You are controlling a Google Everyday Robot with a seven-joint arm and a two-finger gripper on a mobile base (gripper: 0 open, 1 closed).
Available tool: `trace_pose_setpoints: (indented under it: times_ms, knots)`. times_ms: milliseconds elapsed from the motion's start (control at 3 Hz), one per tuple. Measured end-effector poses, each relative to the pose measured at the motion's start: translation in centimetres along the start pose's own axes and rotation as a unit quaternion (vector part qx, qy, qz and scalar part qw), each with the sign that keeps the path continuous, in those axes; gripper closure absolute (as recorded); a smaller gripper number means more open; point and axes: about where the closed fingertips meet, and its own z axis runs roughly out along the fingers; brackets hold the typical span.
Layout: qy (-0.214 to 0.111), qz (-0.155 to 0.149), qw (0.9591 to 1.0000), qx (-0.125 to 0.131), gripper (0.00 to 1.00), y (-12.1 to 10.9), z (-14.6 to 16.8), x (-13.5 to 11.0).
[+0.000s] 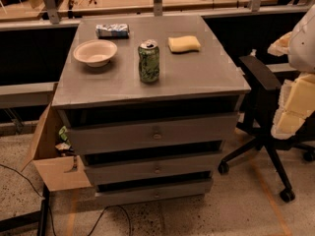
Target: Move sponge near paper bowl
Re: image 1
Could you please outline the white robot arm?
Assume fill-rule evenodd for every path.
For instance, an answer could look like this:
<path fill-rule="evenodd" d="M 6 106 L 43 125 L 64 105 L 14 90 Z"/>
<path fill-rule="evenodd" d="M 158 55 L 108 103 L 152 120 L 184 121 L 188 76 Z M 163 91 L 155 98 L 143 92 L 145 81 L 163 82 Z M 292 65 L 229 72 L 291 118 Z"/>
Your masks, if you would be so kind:
<path fill-rule="evenodd" d="M 272 136 L 286 140 L 315 112 L 315 5 L 292 31 L 272 43 L 268 52 L 286 54 L 289 66 L 300 72 L 294 81 L 284 81 L 273 120 Z"/>

